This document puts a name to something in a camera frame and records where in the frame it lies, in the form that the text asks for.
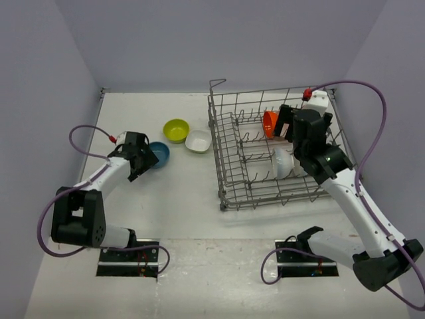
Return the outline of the blue bowl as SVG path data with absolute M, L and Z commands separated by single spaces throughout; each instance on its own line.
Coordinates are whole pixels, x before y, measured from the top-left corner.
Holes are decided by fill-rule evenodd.
M 169 147 L 163 142 L 151 142 L 150 150 L 154 153 L 158 162 L 153 166 L 155 169 L 164 167 L 169 161 L 170 150 Z

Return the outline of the white round bowl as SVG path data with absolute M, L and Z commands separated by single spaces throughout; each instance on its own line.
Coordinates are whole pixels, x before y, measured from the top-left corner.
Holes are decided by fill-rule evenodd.
M 296 158 L 294 158 L 293 172 L 295 177 L 305 177 L 308 175 L 308 173 L 304 170 L 304 168 L 302 168 L 300 161 Z
M 274 148 L 272 154 L 272 169 L 276 179 L 287 178 L 294 168 L 291 153 L 284 148 Z

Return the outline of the lime green bowl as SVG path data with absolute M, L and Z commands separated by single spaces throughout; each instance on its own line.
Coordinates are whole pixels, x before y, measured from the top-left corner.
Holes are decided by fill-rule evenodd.
M 183 143 L 189 135 L 190 126 L 182 119 L 172 119 L 163 127 L 164 136 L 174 144 Z

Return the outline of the white square bowl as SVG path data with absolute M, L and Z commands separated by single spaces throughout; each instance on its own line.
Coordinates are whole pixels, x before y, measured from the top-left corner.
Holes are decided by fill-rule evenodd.
M 211 135 L 203 130 L 191 130 L 186 137 L 185 146 L 188 150 L 203 154 L 207 152 L 211 146 Z

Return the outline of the grey wire dish rack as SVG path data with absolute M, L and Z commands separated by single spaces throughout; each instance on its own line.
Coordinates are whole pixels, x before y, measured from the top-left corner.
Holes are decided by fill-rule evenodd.
M 305 88 L 223 92 L 225 81 L 223 78 L 210 80 L 208 96 L 220 209 L 239 211 L 328 197 L 310 176 L 294 171 L 283 178 L 274 175 L 275 149 L 291 153 L 292 145 L 283 136 L 267 138 L 263 130 L 265 112 L 278 113 L 282 104 L 303 108 Z

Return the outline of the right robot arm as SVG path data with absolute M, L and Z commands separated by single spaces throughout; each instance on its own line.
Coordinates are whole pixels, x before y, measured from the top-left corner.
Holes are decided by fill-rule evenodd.
M 332 114 L 281 105 L 275 129 L 288 125 L 285 139 L 292 143 L 295 158 L 342 208 L 361 239 L 361 245 L 338 239 L 321 227 L 299 234 L 296 253 L 303 261 L 329 258 L 355 273 L 359 282 L 376 292 L 406 273 L 424 248 L 407 239 L 383 215 L 365 188 L 349 157 L 337 144 L 327 142 Z

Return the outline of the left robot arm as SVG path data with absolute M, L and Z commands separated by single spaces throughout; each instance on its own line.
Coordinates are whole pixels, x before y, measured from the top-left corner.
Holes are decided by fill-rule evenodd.
M 107 224 L 104 200 L 118 185 L 133 182 L 158 162 L 145 134 L 127 132 L 124 142 L 86 181 L 57 191 L 51 239 L 84 248 L 113 249 L 123 261 L 134 259 L 138 252 L 135 231 Z

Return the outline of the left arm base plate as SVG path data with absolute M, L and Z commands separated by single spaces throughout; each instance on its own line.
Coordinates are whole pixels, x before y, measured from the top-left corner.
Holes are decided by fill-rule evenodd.
M 158 248 L 131 252 L 100 251 L 96 276 L 157 278 Z

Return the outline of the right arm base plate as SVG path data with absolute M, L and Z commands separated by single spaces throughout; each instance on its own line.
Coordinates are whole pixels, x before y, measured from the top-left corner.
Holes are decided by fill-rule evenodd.
M 337 263 L 330 259 L 319 259 L 293 251 L 276 253 L 278 275 L 281 278 L 339 276 Z

